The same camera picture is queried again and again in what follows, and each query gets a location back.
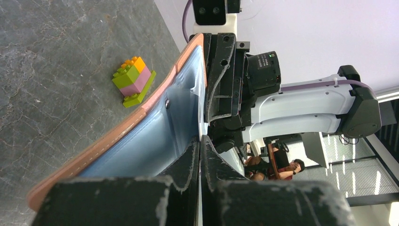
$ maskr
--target pink lego brick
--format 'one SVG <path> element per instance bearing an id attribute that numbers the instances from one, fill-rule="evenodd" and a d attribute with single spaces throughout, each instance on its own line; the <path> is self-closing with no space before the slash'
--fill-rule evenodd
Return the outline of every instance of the pink lego brick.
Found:
<path id="1" fill-rule="evenodd" d="M 129 97 L 135 93 L 141 93 L 150 76 L 151 72 L 146 66 L 143 69 L 143 71 L 140 73 L 140 76 L 137 78 L 135 83 L 131 84 L 130 86 L 121 88 L 119 90 L 125 97 Z"/>

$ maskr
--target white ceiling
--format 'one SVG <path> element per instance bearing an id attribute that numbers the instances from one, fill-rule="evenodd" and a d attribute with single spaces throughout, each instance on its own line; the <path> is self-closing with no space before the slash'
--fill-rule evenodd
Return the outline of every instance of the white ceiling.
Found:
<path id="1" fill-rule="evenodd" d="M 182 50 L 187 1 L 155 2 Z M 399 0 L 242 0 L 241 7 L 238 40 L 250 41 L 252 54 L 276 51 L 283 83 L 353 65 L 374 90 L 399 85 Z M 191 8 L 188 32 L 193 23 Z"/>

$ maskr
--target lego tower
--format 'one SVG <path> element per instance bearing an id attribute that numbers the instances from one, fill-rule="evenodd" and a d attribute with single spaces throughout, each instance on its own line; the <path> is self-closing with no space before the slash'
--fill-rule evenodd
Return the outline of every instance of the lego tower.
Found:
<path id="1" fill-rule="evenodd" d="M 157 73 L 150 72 L 141 57 L 126 60 L 113 74 L 112 82 L 123 94 L 125 107 L 141 103 Z"/>

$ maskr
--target wallet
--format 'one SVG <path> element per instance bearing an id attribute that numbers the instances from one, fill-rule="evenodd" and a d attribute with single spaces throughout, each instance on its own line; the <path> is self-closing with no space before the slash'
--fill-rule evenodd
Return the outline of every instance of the wallet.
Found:
<path id="1" fill-rule="evenodd" d="M 204 122 L 204 36 L 195 35 L 161 85 L 119 125 L 38 183 L 27 195 L 38 211 L 57 181 L 71 177 L 156 176 L 175 161 Z"/>

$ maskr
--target brown leather wallet edge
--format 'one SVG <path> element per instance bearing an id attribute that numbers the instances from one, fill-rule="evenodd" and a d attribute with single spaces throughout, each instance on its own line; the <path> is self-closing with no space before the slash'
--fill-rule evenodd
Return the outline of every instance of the brown leather wallet edge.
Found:
<path id="1" fill-rule="evenodd" d="M 187 44 L 183 52 L 180 54 L 177 62 L 172 66 L 165 80 L 152 93 L 152 95 L 147 100 L 145 100 L 140 107 L 135 109 L 119 125 L 111 129 L 108 133 L 95 141 L 78 156 L 68 161 L 56 172 L 52 173 L 50 176 L 34 186 L 27 195 L 28 206 L 32 210 L 38 211 L 45 196 L 57 181 L 59 181 L 60 179 L 74 177 L 78 175 L 90 163 L 95 161 L 116 142 L 118 142 L 123 136 L 125 136 L 131 129 L 133 129 L 138 123 L 140 123 L 141 120 L 147 115 L 147 113 L 153 108 L 154 104 L 159 100 L 165 89 L 172 84 L 176 74 L 180 72 L 181 68 L 184 66 L 184 63 L 190 57 L 192 51 L 197 46 L 203 47 L 203 43 L 203 34 L 197 34 Z"/>

